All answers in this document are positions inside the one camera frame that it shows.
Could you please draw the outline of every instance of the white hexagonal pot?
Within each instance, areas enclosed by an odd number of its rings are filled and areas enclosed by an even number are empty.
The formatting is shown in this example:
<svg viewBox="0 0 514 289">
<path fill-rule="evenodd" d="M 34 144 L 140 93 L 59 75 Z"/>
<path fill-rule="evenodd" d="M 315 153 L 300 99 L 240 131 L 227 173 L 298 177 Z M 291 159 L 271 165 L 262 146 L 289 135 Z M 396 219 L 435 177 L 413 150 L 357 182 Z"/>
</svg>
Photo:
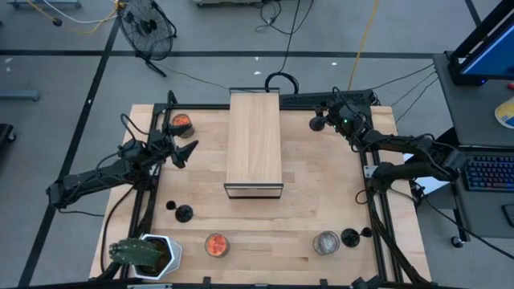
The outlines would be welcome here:
<svg viewBox="0 0 514 289">
<path fill-rule="evenodd" d="M 134 272 L 134 276 L 136 278 L 141 279 L 150 279 L 150 280 L 159 280 L 162 276 L 167 275 L 178 269 L 180 266 L 180 260 L 182 258 L 182 246 L 180 246 L 175 240 L 169 238 L 168 236 L 155 235 L 155 234 L 145 234 L 141 239 L 146 240 L 148 238 L 160 238 L 166 242 L 168 245 L 168 250 L 171 253 L 171 259 L 168 264 L 164 267 L 164 269 L 157 276 L 148 276 L 145 275 L 144 272 L 139 271 L 134 265 L 131 265 Z"/>
</svg>

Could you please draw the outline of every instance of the succulent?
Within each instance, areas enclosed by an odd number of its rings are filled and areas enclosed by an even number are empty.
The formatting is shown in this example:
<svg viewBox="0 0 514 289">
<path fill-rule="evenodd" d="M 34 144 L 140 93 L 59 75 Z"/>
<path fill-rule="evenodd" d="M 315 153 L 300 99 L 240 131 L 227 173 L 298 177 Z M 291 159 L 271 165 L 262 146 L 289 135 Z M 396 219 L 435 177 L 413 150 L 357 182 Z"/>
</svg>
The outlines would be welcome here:
<svg viewBox="0 0 514 289">
<path fill-rule="evenodd" d="M 162 254 L 156 245 L 138 238 L 126 238 L 109 247 L 109 256 L 119 264 L 155 267 Z"/>
</svg>

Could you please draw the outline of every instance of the black rubber stopper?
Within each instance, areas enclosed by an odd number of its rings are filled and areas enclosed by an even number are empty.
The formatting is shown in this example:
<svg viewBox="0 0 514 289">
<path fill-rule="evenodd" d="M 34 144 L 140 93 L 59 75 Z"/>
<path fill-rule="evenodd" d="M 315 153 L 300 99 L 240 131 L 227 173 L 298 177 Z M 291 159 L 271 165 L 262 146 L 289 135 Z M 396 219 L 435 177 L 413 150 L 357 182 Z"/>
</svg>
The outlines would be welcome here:
<svg viewBox="0 0 514 289">
<path fill-rule="evenodd" d="M 311 128 L 311 130 L 319 132 L 324 128 L 324 118 L 316 116 L 308 122 L 308 126 Z"/>
<path fill-rule="evenodd" d="M 182 205 L 175 211 L 175 218 L 179 222 L 188 222 L 193 217 L 193 209 L 188 205 Z"/>
<path fill-rule="evenodd" d="M 355 246 L 359 245 L 361 236 L 354 229 L 346 229 L 343 231 L 343 233 L 341 233 L 341 240 L 346 246 L 354 248 Z"/>
<path fill-rule="evenodd" d="M 362 229 L 361 236 L 371 238 L 371 236 L 373 236 L 373 231 L 370 228 L 366 227 Z"/>
<path fill-rule="evenodd" d="M 177 204 L 175 204 L 174 201 L 168 201 L 166 203 L 166 209 L 168 210 L 175 210 L 177 208 Z"/>
<path fill-rule="evenodd" d="M 63 20 L 61 20 L 59 18 L 54 18 L 54 21 L 52 21 L 52 23 L 54 23 L 55 26 L 59 27 L 59 26 L 63 25 Z"/>
</svg>

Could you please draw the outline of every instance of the potted plant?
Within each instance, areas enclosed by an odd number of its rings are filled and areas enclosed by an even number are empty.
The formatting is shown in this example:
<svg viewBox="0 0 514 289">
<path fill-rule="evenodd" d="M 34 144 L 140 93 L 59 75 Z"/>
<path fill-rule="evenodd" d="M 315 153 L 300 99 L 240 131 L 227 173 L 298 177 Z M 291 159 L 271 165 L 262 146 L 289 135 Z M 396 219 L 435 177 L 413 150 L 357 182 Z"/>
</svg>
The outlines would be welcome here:
<svg viewBox="0 0 514 289">
<path fill-rule="evenodd" d="M 116 263 L 130 264 L 136 278 L 159 280 L 178 269 L 182 247 L 167 236 L 145 234 L 113 243 L 109 256 Z"/>
</svg>

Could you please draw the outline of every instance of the wooden table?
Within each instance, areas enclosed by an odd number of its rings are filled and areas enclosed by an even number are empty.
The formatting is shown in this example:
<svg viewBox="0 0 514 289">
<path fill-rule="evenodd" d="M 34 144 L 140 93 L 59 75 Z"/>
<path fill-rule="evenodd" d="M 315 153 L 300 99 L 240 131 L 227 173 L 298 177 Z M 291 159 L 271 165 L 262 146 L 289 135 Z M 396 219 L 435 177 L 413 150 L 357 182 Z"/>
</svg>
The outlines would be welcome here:
<svg viewBox="0 0 514 289">
<path fill-rule="evenodd" d="M 130 117 L 147 129 L 152 110 L 152 105 L 134 105 Z M 312 248 L 312 239 L 324 230 L 340 234 L 346 228 L 360 231 L 370 226 L 367 207 L 354 201 L 355 194 L 364 188 L 359 155 L 352 153 L 348 142 L 330 127 L 311 131 L 308 122 L 313 112 L 280 112 L 284 191 L 280 199 L 271 200 L 230 200 L 223 189 L 228 110 L 173 111 L 173 115 L 178 113 L 190 116 L 196 133 L 189 140 L 177 138 L 177 144 L 197 139 L 200 143 L 185 169 L 177 169 L 168 161 L 161 171 L 152 233 L 168 235 L 184 248 L 180 268 L 162 282 L 201 283 L 204 276 L 210 276 L 212 283 L 314 285 L 327 279 L 332 285 L 348 285 L 358 277 L 377 275 L 371 238 L 363 238 L 355 248 L 341 244 L 331 255 L 320 256 Z M 396 133 L 391 108 L 373 107 L 372 113 L 377 130 Z M 136 136 L 145 140 L 139 133 Z M 400 153 L 381 152 L 380 157 L 382 161 L 403 162 Z M 406 181 L 396 181 L 393 187 L 410 193 Z M 128 188 L 123 185 L 111 190 L 106 212 Z M 135 195 L 132 193 L 113 214 L 107 246 L 127 237 Z M 398 246 L 418 272 L 430 279 L 412 202 L 395 193 L 389 193 L 388 198 Z M 178 206 L 190 205 L 193 219 L 177 222 L 174 211 L 165 208 L 170 200 Z M 224 258 L 205 252 L 204 242 L 214 232 L 230 240 L 230 252 Z M 100 273 L 100 241 L 91 276 Z M 383 247 L 391 280 L 390 254 Z"/>
</svg>

